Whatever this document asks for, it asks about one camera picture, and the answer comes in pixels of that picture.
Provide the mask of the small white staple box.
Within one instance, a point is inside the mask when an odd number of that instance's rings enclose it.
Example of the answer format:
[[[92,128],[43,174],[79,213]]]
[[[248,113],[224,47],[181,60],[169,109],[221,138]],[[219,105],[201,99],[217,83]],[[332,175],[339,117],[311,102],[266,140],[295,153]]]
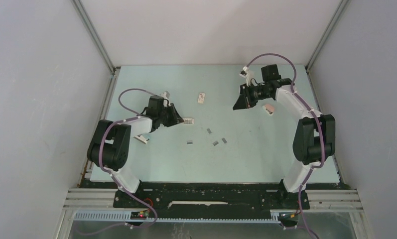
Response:
[[[198,102],[199,104],[203,104],[203,103],[205,102],[205,96],[206,96],[205,93],[199,93],[197,102]]]

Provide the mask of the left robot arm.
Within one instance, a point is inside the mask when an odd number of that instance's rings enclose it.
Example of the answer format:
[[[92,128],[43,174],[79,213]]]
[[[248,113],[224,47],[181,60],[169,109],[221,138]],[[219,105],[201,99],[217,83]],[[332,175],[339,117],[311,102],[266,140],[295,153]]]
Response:
[[[144,193],[138,190],[138,179],[126,166],[130,140],[148,134],[161,125],[171,127],[184,123],[173,103],[162,96],[151,96],[143,114],[118,121],[100,120],[90,142],[87,158],[109,174],[119,190],[125,191],[125,201],[132,207],[144,203]]]

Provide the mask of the small pink stapler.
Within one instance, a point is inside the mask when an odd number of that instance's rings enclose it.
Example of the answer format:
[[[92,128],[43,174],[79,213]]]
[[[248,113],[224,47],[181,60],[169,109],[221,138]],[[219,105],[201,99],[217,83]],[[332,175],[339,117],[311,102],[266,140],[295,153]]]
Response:
[[[273,115],[275,112],[275,108],[271,104],[265,104],[262,106],[263,110],[268,114],[268,115]]]

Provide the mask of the white staple box barcode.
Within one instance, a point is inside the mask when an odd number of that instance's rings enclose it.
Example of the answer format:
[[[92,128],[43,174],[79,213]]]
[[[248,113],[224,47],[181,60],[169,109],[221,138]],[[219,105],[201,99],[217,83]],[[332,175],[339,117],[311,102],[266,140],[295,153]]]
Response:
[[[184,124],[194,124],[195,119],[194,118],[183,118],[183,123]]]

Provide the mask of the grey white stapler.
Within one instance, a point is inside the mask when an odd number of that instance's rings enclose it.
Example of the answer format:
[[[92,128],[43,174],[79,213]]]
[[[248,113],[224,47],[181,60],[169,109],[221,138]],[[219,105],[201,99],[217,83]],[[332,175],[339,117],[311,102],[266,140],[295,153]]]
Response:
[[[140,142],[143,143],[143,144],[148,144],[148,142],[149,142],[149,138],[144,137],[143,135],[136,135],[136,136],[134,137],[134,139],[140,141]]]

